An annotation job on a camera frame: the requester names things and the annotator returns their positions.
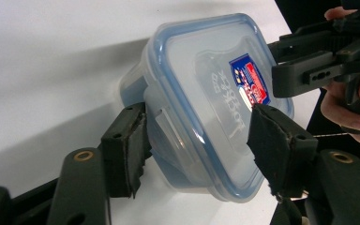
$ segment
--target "human hand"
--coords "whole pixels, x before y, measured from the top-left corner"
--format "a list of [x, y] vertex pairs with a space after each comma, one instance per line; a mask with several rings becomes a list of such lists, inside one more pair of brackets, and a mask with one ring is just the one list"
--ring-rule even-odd
[[[324, 16], [327, 20], [342, 18], [355, 10], [344, 10], [342, 7], [329, 9]], [[327, 93], [321, 104], [322, 114], [330, 121], [346, 128], [360, 130], [360, 115], [350, 112], [344, 108], [345, 84], [340, 82], [331, 82], [325, 86]], [[360, 142], [360, 134], [351, 134], [358, 142]]]

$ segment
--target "white table surface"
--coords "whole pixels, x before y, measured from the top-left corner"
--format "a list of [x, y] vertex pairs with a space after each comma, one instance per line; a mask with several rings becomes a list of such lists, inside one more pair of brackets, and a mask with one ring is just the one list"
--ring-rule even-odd
[[[118, 81], [163, 23], [242, 12], [266, 42], [290, 31], [274, 0], [0, 0], [0, 186], [12, 197], [58, 176], [63, 158], [98, 146], [123, 108]], [[318, 92], [295, 97], [308, 123]], [[250, 202], [178, 193], [148, 159], [136, 199], [112, 199], [112, 224], [269, 224], [264, 182]]]

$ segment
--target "label sticker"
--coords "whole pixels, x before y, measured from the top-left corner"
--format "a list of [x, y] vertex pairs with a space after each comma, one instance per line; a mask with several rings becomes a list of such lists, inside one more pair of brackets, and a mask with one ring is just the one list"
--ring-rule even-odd
[[270, 103], [267, 86], [264, 83], [262, 74], [249, 54], [244, 54], [232, 60], [230, 65], [239, 94], [251, 111], [255, 103], [265, 105]]

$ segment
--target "clear plastic container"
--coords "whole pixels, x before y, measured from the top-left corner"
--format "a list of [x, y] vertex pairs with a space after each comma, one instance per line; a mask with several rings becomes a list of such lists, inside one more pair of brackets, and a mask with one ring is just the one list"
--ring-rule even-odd
[[292, 101], [272, 94], [274, 64], [245, 14], [159, 27], [121, 93], [130, 104], [145, 89], [153, 155], [172, 186], [236, 203], [254, 197], [263, 176], [247, 145], [251, 106], [293, 117]]

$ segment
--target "container lid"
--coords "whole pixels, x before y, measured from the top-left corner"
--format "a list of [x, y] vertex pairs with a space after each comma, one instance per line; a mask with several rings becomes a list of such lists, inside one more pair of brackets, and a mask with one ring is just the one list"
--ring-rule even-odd
[[247, 145], [251, 106], [269, 104], [293, 117], [292, 101], [273, 96], [275, 61], [256, 23], [234, 14], [166, 24], [147, 56], [154, 80], [169, 82], [192, 125], [189, 135], [202, 143], [198, 155], [215, 192], [235, 202], [254, 195], [263, 176]]

